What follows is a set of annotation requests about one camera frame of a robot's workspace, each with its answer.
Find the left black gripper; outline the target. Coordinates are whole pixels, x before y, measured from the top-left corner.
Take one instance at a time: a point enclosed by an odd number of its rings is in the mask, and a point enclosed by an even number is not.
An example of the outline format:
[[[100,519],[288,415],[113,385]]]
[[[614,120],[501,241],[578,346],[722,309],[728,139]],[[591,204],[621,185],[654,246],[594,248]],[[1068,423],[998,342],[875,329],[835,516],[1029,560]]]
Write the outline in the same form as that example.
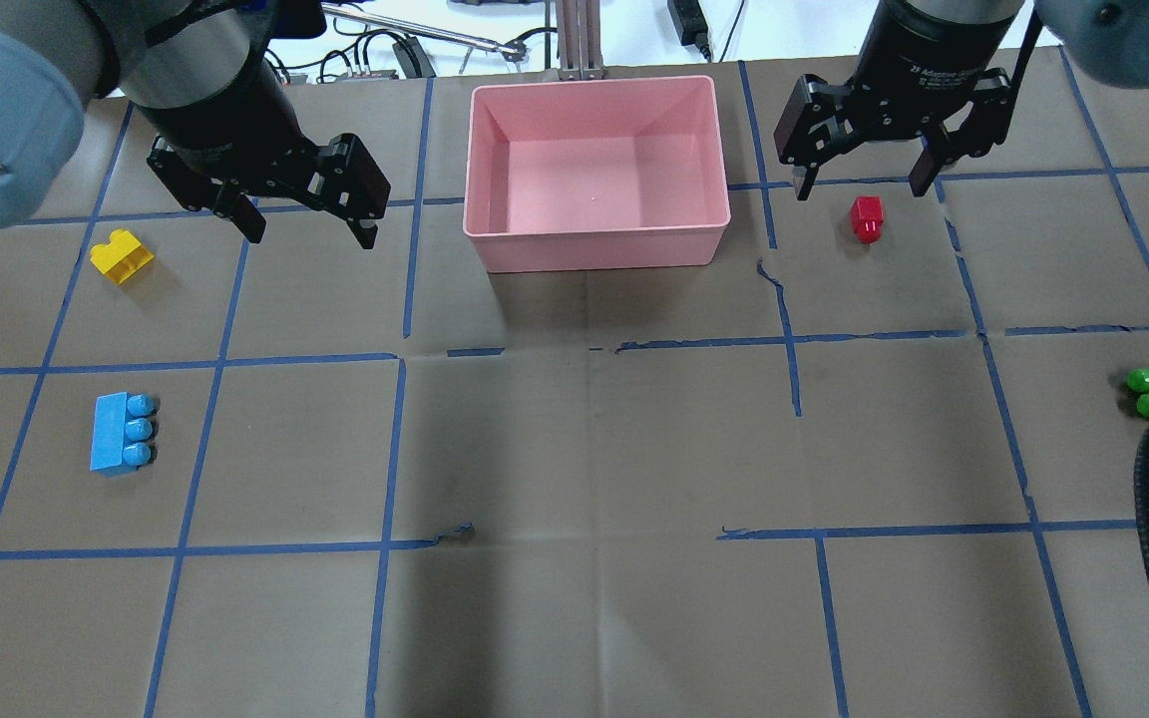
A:
[[[290,199],[342,219],[360,248],[373,249],[391,183],[364,142],[344,133],[316,145],[254,47],[194,68],[187,59],[159,46],[124,83],[156,129],[147,164],[173,200],[260,244],[267,221],[252,196]]]

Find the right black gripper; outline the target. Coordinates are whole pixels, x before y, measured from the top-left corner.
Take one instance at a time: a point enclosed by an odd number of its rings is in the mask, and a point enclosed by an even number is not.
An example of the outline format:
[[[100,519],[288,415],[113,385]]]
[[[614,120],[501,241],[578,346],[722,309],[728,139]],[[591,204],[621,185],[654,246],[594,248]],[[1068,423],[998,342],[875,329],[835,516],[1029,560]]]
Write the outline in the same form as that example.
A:
[[[880,1],[853,77],[843,85],[799,77],[774,128],[795,198],[810,198],[820,168],[862,142],[923,136],[908,175],[921,198],[944,168],[1007,141],[1015,87],[989,61],[1008,28],[1007,1]],[[944,128],[967,105],[961,128]]]

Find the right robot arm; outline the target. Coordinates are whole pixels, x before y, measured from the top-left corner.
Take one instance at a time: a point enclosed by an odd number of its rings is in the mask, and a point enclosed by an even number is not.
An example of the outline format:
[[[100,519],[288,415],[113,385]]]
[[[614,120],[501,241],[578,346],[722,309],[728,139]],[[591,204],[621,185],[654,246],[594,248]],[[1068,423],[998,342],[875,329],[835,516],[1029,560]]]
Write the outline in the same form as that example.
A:
[[[1149,88],[1149,1],[1038,1],[1012,70],[992,59],[1018,1],[881,1],[842,85],[804,74],[774,128],[799,199],[820,168],[866,142],[920,141],[913,195],[944,168],[1007,141],[1038,37],[1052,32],[1095,82]]]

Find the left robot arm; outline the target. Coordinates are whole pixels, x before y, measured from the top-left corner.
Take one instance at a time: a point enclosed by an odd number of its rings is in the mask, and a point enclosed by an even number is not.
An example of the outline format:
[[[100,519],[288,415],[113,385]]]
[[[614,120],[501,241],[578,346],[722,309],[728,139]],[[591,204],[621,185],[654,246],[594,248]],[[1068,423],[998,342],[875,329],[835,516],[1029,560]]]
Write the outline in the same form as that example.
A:
[[[283,198],[377,239],[390,182],[357,136],[314,142],[265,53],[325,31],[318,1],[0,1],[0,230],[31,218],[80,145],[87,106],[123,92],[156,129],[173,200],[260,242]]]

